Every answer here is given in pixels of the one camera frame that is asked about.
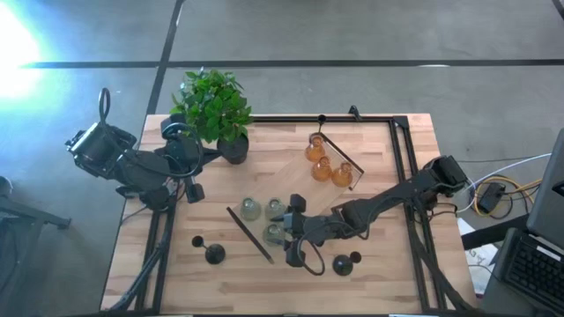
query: black plastic bracket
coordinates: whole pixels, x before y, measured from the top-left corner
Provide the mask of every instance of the black plastic bracket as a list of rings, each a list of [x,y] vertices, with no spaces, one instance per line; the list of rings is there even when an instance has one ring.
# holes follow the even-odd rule
[[[362,117],[360,116],[359,109],[358,109],[355,105],[352,105],[352,106],[349,108],[348,114],[352,114],[352,115],[354,116],[354,119],[355,119],[357,122],[361,122],[361,121],[362,121]]]

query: black plant pot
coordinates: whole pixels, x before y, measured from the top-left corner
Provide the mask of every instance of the black plant pot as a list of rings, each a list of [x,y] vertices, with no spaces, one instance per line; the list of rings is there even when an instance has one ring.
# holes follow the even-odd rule
[[[224,157],[227,162],[238,165],[247,159],[247,152],[249,151],[249,139],[247,136],[241,134],[241,136],[235,138],[231,143],[220,138],[218,140],[218,150],[221,152],[221,156]]]

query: green plant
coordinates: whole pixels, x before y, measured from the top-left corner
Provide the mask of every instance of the green plant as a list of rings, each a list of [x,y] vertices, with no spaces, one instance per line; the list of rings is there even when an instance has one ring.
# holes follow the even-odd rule
[[[251,107],[241,96],[242,89],[232,72],[187,71],[180,98],[173,94],[170,113],[184,114],[186,123],[208,143],[219,138],[231,143],[241,134],[247,135],[245,125],[252,122]]]

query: yellow cable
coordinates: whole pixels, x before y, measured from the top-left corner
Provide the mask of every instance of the yellow cable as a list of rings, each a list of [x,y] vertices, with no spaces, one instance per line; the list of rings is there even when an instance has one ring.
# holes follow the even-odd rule
[[[483,212],[481,212],[478,208],[478,193],[479,190],[482,188],[482,185],[484,185],[485,183],[489,182],[489,181],[506,181],[508,183],[513,184],[517,189],[516,192],[518,192],[519,190],[523,190],[523,188],[528,188],[534,185],[537,185],[537,183],[541,182],[542,180],[536,180],[536,181],[532,181],[528,184],[525,184],[524,186],[521,186],[519,183],[517,183],[516,181],[511,180],[510,178],[507,177],[500,177],[500,176],[492,176],[489,178],[486,178],[484,181],[482,181],[478,187],[476,188],[476,191],[474,192],[474,210],[476,211],[476,213],[481,216],[481,217],[488,217],[489,214],[485,214]],[[532,197],[529,195],[528,192],[523,191],[524,195],[526,198],[529,198],[529,200],[531,201],[531,203],[535,203],[535,201],[532,199]],[[490,212],[490,214],[494,213],[495,210],[497,210],[497,208],[499,207],[499,205],[495,206],[495,208],[493,208],[493,210]]]
[[[520,188],[517,188],[516,190],[511,191],[511,192],[508,192],[508,193],[506,193],[506,194],[508,194],[508,195],[517,194],[517,193],[519,193],[520,191],[524,191],[524,190],[531,189],[531,188],[537,186],[538,184],[540,184],[540,182],[541,182],[542,180],[543,180],[543,179],[538,179],[538,180],[532,181],[532,182],[530,182],[530,183],[528,183],[528,184],[524,184],[524,185],[522,185]]]

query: laptop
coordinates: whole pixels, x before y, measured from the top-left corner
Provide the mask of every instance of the laptop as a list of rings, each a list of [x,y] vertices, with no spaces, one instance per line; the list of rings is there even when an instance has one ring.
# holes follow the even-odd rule
[[[564,129],[553,148],[527,220],[512,228],[488,282],[488,313],[564,316]]]

